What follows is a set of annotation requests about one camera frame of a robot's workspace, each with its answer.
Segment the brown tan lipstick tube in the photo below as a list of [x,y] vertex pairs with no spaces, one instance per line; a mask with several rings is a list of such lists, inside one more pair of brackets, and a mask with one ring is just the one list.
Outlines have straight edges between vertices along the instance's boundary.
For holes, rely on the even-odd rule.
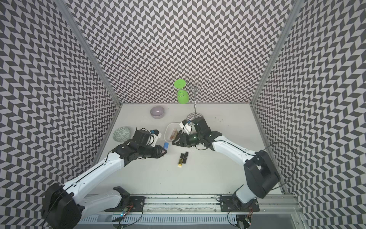
[[175,139],[176,139],[176,137],[178,136],[178,133],[179,133],[179,131],[177,130],[177,131],[174,133],[174,136],[173,136],[172,140],[175,140]]

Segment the pink lip gloss tube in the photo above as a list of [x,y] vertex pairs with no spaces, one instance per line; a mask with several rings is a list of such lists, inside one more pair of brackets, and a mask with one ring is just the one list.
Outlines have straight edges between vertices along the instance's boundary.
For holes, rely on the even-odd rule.
[[174,133],[177,131],[177,129],[175,128],[170,136],[170,140],[172,140],[173,136],[174,136]]

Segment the black round lipstick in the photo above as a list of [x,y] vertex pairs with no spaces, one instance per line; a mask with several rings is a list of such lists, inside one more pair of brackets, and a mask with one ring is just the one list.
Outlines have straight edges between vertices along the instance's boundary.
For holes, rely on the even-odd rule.
[[185,152],[185,154],[184,154],[184,158],[183,158],[183,164],[185,164],[186,163],[186,161],[187,161],[187,158],[188,158],[188,152]]

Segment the white plastic storage box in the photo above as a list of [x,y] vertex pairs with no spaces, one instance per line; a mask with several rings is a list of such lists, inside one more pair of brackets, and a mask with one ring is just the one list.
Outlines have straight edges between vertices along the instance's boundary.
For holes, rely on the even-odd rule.
[[164,133],[164,140],[165,142],[172,142],[173,140],[170,140],[170,136],[173,132],[173,130],[176,128],[178,131],[182,130],[179,126],[180,123],[176,123],[176,122],[173,122],[173,123],[170,123],[167,127],[166,127],[166,130],[165,130],[165,133]]

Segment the black gold square lipstick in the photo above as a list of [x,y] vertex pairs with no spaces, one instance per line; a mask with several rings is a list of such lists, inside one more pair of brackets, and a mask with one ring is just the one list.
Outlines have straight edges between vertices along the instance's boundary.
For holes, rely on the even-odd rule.
[[182,153],[179,158],[178,167],[182,167],[185,154]]

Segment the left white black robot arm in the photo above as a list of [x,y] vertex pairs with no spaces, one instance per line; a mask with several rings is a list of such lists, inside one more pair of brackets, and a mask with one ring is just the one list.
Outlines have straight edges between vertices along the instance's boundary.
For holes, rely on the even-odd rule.
[[54,183],[45,192],[41,215],[53,229],[72,229],[80,220],[101,211],[124,210],[130,193],[117,186],[111,191],[88,196],[96,186],[138,158],[161,158],[167,153],[157,145],[161,133],[136,130],[133,137],[112,149],[102,161],[64,184]]

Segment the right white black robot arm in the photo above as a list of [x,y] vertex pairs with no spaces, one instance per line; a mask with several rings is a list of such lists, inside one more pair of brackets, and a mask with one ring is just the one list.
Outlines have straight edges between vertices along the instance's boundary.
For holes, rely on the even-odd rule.
[[246,181],[232,195],[236,210],[246,211],[255,204],[256,198],[266,197],[280,182],[281,176],[266,151],[256,152],[239,146],[222,133],[212,131],[203,117],[190,122],[184,120],[179,126],[173,145],[185,148],[203,145],[243,166]]

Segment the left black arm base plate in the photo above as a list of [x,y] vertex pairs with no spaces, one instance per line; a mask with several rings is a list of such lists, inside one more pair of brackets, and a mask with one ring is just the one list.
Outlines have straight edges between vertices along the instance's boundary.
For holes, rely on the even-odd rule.
[[122,212],[124,209],[129,209],[132,207],[130,212],[142,212],[145,205],[145,196],[132,196],[129,198],[122,198],[120,203],[112,209],[114,212]]

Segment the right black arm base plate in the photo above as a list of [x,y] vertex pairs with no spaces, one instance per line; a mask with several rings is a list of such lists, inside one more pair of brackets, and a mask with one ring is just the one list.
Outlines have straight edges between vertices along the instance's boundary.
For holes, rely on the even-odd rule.
[[221,212],[239,211],[239,212],[259,212],[259,203],[257,199],[252,199],[248,203],[242,203],[239,199],[232,196],[219,195],[216,200],[219,202]]

